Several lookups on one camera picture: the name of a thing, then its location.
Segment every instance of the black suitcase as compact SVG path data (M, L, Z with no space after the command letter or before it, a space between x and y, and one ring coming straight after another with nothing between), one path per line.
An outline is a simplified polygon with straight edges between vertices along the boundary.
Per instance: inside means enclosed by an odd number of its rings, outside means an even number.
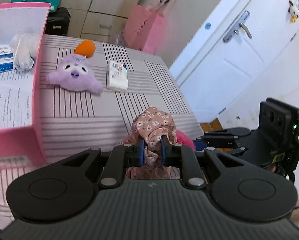
M60 7L54 13L49 13L45 34L66 36L70 21L70 14L65 7Z

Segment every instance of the table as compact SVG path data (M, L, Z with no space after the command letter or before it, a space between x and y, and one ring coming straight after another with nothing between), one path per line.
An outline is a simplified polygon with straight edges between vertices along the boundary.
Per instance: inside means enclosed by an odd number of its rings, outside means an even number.
M45 82L47 73L73 53L81 39L44 36L41 67L41 118L47 164L91 147L110 151L130 132L133 119L150 106L170 113L178 130L191 138L203 135L197 119L163 60L159 56L95 41L90 58L95 76L106 87L109 60L125 63L129 87L126 92L105 89L101 96L70 92ZM37 167L0 170L0 228L13 216L5 198L7 186Z

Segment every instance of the plastic bag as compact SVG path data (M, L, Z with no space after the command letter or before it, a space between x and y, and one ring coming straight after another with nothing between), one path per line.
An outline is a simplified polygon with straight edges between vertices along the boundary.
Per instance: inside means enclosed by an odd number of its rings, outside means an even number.
M34 66L39 41L40 37L35 33L17 34L13 37L10 48L14 54L14 68L24 72Z
M128 48L128 45L125 42L122 33L123 32L114 33L114 34L110 35L110 37L108 39L108 43Z

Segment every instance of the floral fabric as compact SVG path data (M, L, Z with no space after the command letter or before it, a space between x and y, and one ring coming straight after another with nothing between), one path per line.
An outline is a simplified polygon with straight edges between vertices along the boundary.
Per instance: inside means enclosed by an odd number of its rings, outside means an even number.
M142 167L133 167L126 170L129 179L170 179L170 168L162 164L161 137L167 135L171 144L177 143L176 125L172 117L155 107L146 109L137 116L131 126L131 132L121 144L135 144L138 136L142 136L147 147L144 150L145 164Z

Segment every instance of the plush toy face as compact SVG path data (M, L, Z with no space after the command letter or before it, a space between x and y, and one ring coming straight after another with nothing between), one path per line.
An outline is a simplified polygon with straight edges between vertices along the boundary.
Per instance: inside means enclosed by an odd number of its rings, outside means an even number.
M46 81L70 91L89 90L92 93L100 94L104 90L101 82L95 79L88 60L78 54L67 55L59 63L56 71L47 75Z

